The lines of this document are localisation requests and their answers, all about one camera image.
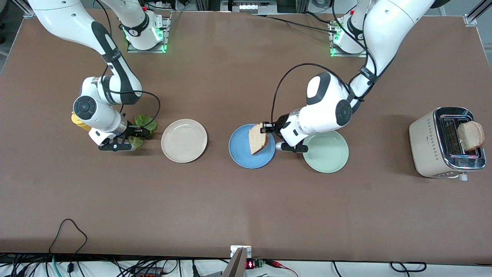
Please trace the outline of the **green lettuce leaf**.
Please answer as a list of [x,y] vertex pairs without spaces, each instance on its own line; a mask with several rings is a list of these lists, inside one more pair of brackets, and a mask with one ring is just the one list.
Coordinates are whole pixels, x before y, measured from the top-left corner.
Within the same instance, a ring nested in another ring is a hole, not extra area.
[[158,123],[155,121],[155,118],[145,114],[135,116],[134,122],[131,125],[146,127],[150,130],[150,139],[142,139],[140,137],[134,137],[134,135],[128,138],[128,142],[133,144],[136,149],[141,148],[147,140],[151,140],[154,137],[154,132],[158,127]]

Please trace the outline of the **bread slice with dark crust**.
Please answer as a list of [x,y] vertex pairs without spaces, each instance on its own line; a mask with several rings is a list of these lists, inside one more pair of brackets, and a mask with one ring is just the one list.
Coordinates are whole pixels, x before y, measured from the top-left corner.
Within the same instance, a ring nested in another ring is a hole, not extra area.
[[255,155],[266,147],[269,134],[263,131],[263,123],[254,125],[248,130],[248,144],[251,155]]

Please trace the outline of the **yellow mustard squeeze bottle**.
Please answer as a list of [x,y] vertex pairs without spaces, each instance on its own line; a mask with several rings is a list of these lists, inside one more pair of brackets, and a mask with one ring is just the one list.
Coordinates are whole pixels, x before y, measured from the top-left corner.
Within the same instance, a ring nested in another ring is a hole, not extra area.
[[87,124],[83,123],[76,115],[74,112],[71,113],[71,120],[72,122],[79,126],[80,128],[84,129],[85,131],[91,131],[91,127],[88,126]]

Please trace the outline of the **light brown bread slice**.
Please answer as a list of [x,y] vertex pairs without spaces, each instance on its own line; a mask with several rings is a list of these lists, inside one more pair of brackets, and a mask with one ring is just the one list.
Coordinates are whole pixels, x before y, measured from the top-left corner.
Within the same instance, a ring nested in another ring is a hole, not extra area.
[[457,128],[457,137],[464,151],[473,151],[485,143],[485,133],[481,124],[475,121],[462,123]]

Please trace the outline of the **blue round plate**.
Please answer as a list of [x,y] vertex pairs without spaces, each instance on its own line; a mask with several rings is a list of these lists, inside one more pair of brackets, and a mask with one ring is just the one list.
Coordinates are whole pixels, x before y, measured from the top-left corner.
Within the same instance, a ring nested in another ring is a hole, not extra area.
[[229,139],[229,153],[231,158],[240,166],[247,169],[258,169],[267,165],[276,152],[275,140],[272,134],[268,135],[267,145],[252,155],[249,148],[248,131],[254,124],[245,124],[237,128]]

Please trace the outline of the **beige round plate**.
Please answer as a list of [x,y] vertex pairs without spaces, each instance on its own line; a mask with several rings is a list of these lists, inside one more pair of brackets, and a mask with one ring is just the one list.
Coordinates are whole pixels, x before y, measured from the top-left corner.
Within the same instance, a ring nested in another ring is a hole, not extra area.
[[206,129],[192,119],[180,119],[171,123],[163,132],[161,148],[165,156],[177,163],[198,159],[207,147]]

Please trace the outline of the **mint green round plate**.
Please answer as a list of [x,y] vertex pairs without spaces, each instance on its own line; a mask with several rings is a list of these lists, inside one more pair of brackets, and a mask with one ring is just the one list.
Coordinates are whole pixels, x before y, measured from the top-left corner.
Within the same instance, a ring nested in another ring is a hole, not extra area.
[[348,144],[337,131],[310,135],[303,144],[308,147],[308,151],[303,154],[305,162],[318,172],[337,172],[348,161]]

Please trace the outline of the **grey device with sockets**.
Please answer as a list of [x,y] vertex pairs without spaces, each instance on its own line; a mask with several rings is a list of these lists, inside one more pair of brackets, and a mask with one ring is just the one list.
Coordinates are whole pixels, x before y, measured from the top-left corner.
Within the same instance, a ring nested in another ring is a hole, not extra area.
[[276,0],[220,0],[220,11],[268,15],[278,12]]

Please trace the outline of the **red clip lead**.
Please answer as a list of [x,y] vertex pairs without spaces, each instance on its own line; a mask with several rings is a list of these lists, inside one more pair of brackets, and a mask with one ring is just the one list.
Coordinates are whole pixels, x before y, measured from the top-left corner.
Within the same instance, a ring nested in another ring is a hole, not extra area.
[[297,272],[295,272],[291,268],[288,268],[288,267],[284,266],[283,264],[281,264],[281,263],[279,263],[277,261],[274,261],[274,260],[271,260],[271,259],[264,259],[263,261],[264,261],[264,263],[266,263],[269,266],[272,266],[272,267],[278,268],[278,269],[288,270],[288,271],[292,272],[295,275],[295,277],[299,277],[299,275],[297,274]]

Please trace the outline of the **orange power strip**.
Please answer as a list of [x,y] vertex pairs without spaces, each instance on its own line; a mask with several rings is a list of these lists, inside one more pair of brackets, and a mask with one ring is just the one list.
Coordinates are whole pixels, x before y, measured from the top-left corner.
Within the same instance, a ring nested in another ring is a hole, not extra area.
[[130,271],[132,277],[162,277],[162,267],[137,267]]

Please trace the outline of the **grey aluminium bar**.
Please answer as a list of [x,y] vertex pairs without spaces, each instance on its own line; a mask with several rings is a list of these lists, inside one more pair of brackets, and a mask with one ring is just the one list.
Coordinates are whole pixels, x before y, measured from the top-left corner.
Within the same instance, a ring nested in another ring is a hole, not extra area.
[[245,263],[247,261],[246,248],[236,250],[230,259],[221,277],[245,277]]

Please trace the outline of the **cream and chrome toaster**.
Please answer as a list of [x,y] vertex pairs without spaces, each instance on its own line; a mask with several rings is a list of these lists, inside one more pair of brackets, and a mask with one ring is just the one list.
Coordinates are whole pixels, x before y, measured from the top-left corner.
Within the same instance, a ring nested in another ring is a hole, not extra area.
[[467,181],[468,172],[485,168],[483,144],[465,147],[465,135],[459,135],[459,129],[476,125],[464,107],[438,107],[414,121],[408,131],[416,171],[428,178]]

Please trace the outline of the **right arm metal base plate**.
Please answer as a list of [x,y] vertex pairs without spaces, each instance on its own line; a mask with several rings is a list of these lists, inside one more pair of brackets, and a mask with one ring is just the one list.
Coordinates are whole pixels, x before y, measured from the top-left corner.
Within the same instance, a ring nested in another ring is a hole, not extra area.
[[151,11],[145,13],[149,15],[150,22],[139,37],[128,36],[125,32],[128,42],[127,51],[129,53],[166,53],[172,14],[169,17],[163,17]]

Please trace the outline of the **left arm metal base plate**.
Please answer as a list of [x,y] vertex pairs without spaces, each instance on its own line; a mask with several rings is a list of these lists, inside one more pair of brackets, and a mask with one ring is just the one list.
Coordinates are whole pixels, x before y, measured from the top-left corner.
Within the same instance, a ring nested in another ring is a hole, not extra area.
[[361,44],[364,44],[363,31],[350,22],[351,15],[345,15],[337,20],[330,21],[330,54],[332,57],[361,57],[367,56]]

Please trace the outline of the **white mounting bracket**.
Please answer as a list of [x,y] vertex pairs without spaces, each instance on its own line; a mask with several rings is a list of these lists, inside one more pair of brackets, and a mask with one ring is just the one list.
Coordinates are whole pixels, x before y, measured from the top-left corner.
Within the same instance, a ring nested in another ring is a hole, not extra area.
[[246,248],[246,252],[247,252],[247,258],[248,259],[251,259],[253,257],[252,255],[252,247],[249,246],[249,245],[231,245],[230,246],[230,258],[233,257],[233,255],[235,254],[236,250],[239,249],[239,248]]

